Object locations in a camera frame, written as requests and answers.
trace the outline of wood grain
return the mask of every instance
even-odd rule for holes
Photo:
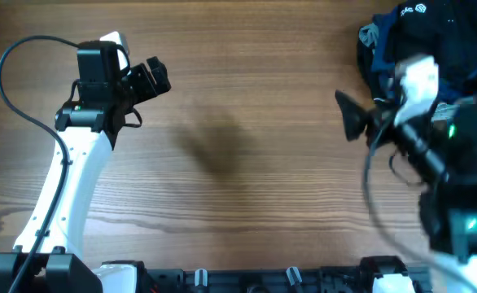
[[[81,42],[119,30],[132,62],[159,56],[173,85],[138,106],[141,129],[119,135],[86,223],[89,266],[308,268],[396,253],[370,224],[365,142],[345,142],[334,99],[340,89],[370,104],[357,30],[396,1],[33,3],[0,5],[0,56],[31,34]],[[3,76],[12,101],[52,125],[77,78],[75,51],[27,44]],[[28,220],[53,145],[0,100],[0,251]],[[391,151],[374,158],[375,198],[396,238],[425,251],[420,191],[392,177]]]

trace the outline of pile of clothes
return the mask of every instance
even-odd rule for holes
[[[358,67],[376,103],[396,103],[395,64],[418,54],[439,65],[441,102],[477,94],[477,0],[410,0],[360,29]]]

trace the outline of wooden tabletop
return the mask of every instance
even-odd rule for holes
[[[140,104],[98,180],[85,226],[89,267],[282,269],[392,255],[361,196],[365,141],[345,140],[335,90],[370,105],[357,31],[397,1],[93,2],[0,5],[0,56],[49,34],[73,42],[125,33],[133,64],[158,56],[172,90]],[[32,42],[7,59],[12,102],[48,125],[78,77],[76,51]],[[39,196],[54,141],[0,99],[0,251]],[[421,190],[374,158],[374,197],[392,234],[417,251]],[[396,167],[414,179],[406,163]]]

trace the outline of gray cloth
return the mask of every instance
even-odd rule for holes
[[[367,48],[370,48],[371,45],[374,43],[374,47],[372,47],[372,54],[376,51],[376,46],[378,45],[378,36],[379,36],[379,29],[376,24],[369,24],[360,28],[359,32],[360,41],[365,45]]]

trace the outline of teal light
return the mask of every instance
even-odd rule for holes
[[[449,138],[452,138],[454,135],[456,135],[456,125],[450,125]]]
[[[468,226],[466,227],[468,230],[474,229],[474,227],[477,225],[477,219],[472,219],[468,222]]]

